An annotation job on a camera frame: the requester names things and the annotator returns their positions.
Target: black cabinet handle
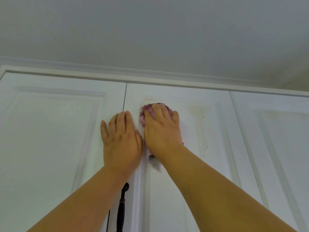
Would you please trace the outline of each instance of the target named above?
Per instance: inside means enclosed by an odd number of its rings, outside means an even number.
[[[121,198],[119,200],[118,214],[117,214],[117,231],[122,232],[123,222],[125,221],[125,192],[129,189],[129,184],[126,182],[121,190]]]

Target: white cabinet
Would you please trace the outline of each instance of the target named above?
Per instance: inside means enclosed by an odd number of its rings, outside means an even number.
[[[309,98],[231,92],[263,204],[309,229]]]
[[[188,149],[261,202],[228,91],[127,84],[124,110],[132,113],[141,133],[140,108],[156,102],[179,112],[181,134]],[[123,231],[199,231],[164,167],[157,172],[144,156],[129,184]],[[110,213],[109,232],[116,231],[117,208],[118,202]]]
[[[125,90],[120,82],[4,75],[0,231],[26,231],[103,166],[100,121],[122,111]]]

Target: gray ceiling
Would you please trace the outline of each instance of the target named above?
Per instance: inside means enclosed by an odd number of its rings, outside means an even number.
[[[0,0],[0,56],[272,79],[309,54],[309,0]]]

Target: person's left hand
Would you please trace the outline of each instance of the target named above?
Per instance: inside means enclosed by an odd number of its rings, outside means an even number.
[[[143,151],[143,141],[134,129],[129,111],[116,114],[108,123],[101,121],[101,137],[104,144],[104,166],[119,171],[129,179],[138,167]]]

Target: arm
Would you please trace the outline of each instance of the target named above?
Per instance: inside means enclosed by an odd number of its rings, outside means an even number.
[[[186,200],[200,231],[288,231],[290,226],[182,145],[179,116],[153,105],[145,141]]]
[[[116,194],[137,168],[142,155],[142,139],[134,130],[129,112],[116,114],[108,129],[102,121],[104,167],[28,232],[100,230]]]

